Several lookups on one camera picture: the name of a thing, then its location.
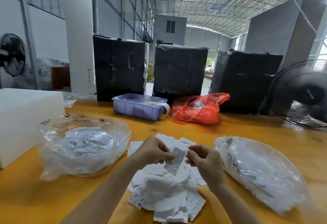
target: plastic crate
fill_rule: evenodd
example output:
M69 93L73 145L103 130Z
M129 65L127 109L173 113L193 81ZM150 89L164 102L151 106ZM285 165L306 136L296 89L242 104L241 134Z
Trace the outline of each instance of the plastic crate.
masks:
M113 101L113 111L121 114L132 115L134 117L143 118L147 120L157 121L160 116L166 112L166 108L162 105L160 106L149 106L141 103L135 103L131 101L124 100L127 99L139 99L143 98L144 95L135 93L126 93L120 96L112 98ZM162 103L166 103L166 98L161 98Z

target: electric fan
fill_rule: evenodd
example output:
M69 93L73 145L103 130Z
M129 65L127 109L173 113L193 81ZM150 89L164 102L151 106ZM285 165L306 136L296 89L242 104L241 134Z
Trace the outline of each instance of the electric fan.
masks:
M12 77L21 75L26 69L26 49L23 41L12 33L0 39L0 68Z
M267 96L276 115L304 127L327 127L326 62L303 61L276 74Z

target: white box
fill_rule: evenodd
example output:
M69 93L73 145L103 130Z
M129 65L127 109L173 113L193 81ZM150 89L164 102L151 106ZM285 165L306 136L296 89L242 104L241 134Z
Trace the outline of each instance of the white box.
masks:
M33 148L40 123L65 114L62 92L0 89L0 168Z

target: yellow table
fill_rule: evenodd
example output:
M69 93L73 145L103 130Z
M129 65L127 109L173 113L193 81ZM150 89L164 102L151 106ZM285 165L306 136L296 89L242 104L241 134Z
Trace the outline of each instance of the yellow table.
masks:
M296 165L321 211L327 212L327 132L286 128L283 127L284 121L279 117L254 115L223 114L223 123L213 127L173 122L166 115L157 122L151 122L115 114L111 103L96 101L77 101L72 108L67 108L66 112L124 120L132 129L132 141L143 141L149 135L162 133L176 139L185 137L209 146L212 146L216 137L223 135L242 136L264 142L279 150ZM105 180L127 155L125 152L108 172L98 177L79 178L63 175L54 181L41 181L39 177L43 167L37 154L36 148L33 148L0 171L1 224L59 223L101 181ZM229 176L228 180L264 223L304 223L302 215L297 210L292 210L285 218L281 218ZM198 191L206 199L206 204L194 223L230 223L220 202L210 193L207 186L198 186ZM127 190L109 223L153 223L153 212L133 208L127 203L129 196L130 192Z

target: black wrapped package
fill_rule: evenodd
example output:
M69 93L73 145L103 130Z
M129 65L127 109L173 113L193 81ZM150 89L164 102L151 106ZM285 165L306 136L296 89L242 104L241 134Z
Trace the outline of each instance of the black wrapped package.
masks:
M201 95L208 48L157 44L153 96L174 99Z
M125 93L145 93L149 44L93 35L98 101Z
M257 114L268 93L282 55L219 51L209 93L229 93L220 112Z

